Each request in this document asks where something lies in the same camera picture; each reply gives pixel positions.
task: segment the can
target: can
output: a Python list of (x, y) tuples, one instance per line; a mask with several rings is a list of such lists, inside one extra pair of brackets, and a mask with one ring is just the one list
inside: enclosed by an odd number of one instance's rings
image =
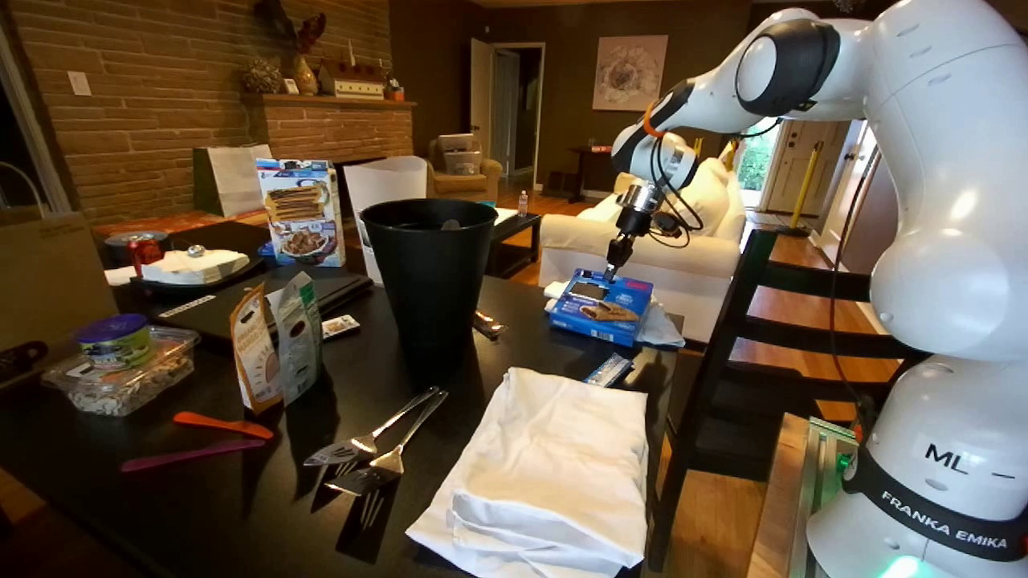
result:
[(154, 354), (154, 332), (145, 313), (114, 313), (77, 332), (96, 368), (145, 367)]

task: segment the folded cloth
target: folded cloth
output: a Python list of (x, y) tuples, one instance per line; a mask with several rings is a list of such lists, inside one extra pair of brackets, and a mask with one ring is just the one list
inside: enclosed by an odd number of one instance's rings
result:
[(510, 367), (408, 536), (473, 573), (616, 573), (645, 544), (645, 399)]

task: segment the bottle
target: bottle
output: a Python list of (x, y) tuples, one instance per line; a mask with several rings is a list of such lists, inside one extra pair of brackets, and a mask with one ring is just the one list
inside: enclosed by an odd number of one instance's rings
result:
[(518, 193), (518, 216), (528, 216), (528, 190)]

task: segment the black wastebasket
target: black wastebasket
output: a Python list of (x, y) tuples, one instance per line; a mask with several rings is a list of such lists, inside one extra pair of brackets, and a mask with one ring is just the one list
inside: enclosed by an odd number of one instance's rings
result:
[(468, 354), (495, 216), (464, 198), (403, 198), (360, 210), (408, 355), (440, 367)]

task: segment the cardboard box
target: cardboard box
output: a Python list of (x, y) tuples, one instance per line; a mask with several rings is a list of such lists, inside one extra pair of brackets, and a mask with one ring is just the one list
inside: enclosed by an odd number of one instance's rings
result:
[(343, 216), (331, 161), (256, 161), (261, 198), (281, 264), (343, 266)]
[(545, 313), (553, 327), (635, 346), (650, 298), (652, 282), (630, 276), (605, 279), (596, 268), (575, 268), (561, 296), (549, 302)]

